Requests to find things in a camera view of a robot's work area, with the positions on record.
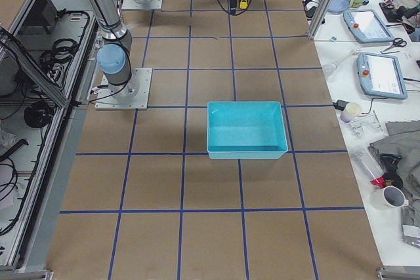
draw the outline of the paper cup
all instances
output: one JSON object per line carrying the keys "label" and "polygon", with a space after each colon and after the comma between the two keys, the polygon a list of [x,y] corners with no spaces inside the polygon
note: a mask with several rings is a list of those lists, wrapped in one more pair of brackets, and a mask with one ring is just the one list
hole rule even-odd
{"label": "paper cup", "polygon": [[362,113],[362,108],[357,103],[348,103],[341,112],[340,119],[345,123],[352,121]]}
{"label": "paper cup", "polygon": [[374,191],[370,195],[370,201],[378,210],[394,209],[408,205],[408,200],[404,193],[394,186],[387,186],[381,190]]}

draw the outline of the white desk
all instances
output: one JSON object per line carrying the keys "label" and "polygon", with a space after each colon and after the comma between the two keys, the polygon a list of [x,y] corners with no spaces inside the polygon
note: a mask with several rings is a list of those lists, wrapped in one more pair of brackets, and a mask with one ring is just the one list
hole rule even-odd
{"label": "white desk", "polygon": [[[388,24],[383,16],[378,3],[382,0],[369,0],[369,5],[361,9],[374,9]],[[397,56],[404,77],[420,79],[420,69],[415,63],[420,60],[420,43],[412,43],[402,27],[390,28],[395,37],[402,37],[408,42],[407,47],[399,50]],[[337,38],[336,42],[330,41],[331,36]],[[315,36],[315,45],[322,65],[331,63],[345,56],[357,44],[350,31],[345,25],[342,14],[330,14],[325,16],[325,24],[320,27]],[[381,46],[365,44],[361,45],[364,52],[379,53],[389,44]],[[341,99],[356,102],[364,111],[369,109],[371,96],[363,94],[360,88],[356,67],[357,56],[347,58],[327,80],[327,85],[333,100]],[[408,90],[420,90],[420,83],[406,82]],[[364,137],[358,139],[352,131],[339,119],[341,131],[349,151],[357,148],[367,148],[369,143],[384,138],[386,134],[385,123],[387,121],[410,121],[420,119],[420,93],[408,94],[407,100],[376,100],[372,109],[376,112],[384,132],[373,132],[364,129]],[[365,174],[353,165],[354,173],[358,182],[360,194],[364,202],[367,217],[372,229],[373,236],[384,266],[420,266],[420,249],[405,244],[401,236],[400,211],[377,210],[373,208],[369,197],[375,187],[369,183]]]}

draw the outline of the scissors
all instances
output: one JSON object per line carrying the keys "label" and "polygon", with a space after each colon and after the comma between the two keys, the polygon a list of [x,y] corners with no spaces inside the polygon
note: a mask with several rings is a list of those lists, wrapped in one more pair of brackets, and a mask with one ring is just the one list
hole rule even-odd
{"label": "scissors", "polygon": [[401,37],[396,37],[392,41],[392,45],[384,50],[381,51],[382,54],[390,54],[393,52],[386,52],[387,50],[393,49],[394,47],[405,47],[407,45],[407,41],[403,40]]}

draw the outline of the black round object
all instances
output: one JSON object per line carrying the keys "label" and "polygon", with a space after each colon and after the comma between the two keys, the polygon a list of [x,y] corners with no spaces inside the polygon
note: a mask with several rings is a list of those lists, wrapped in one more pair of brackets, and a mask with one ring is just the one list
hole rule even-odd
{"label": "black round object", "polygon": [[37,101],[25,109],[24,119],[31,128],[42,128],[50,123],[53,115],[53,108],[50,108],[45,101]]}

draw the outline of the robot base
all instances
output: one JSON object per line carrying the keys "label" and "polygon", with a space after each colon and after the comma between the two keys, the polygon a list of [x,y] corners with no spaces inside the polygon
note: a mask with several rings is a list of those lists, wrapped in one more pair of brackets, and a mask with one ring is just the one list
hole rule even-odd
{"label": "robot base", "polygon": [[133,0],[124,0],[122,10],[134,11],[134,10],[161,10],[163,0],[152,0],[149,3],[136,3]]}
{"label": "robot base", "polygon": [[[132,80],[138,82],[138,92],[133,97],[129,97],[126,100],[109,96],[103,100],[99,100],[95,103],[94,107],[96,110],[133,110],[138,108],[140,110],[147,109],[147,103],[149,100],[150,82],[152,81],[152,69],[151,68],[133,68]],[[107,85],[108,80],[105,76],[102,78],[101,85]],[[102,98],[110,95],[109,89],[99,90],[98,98]]]}

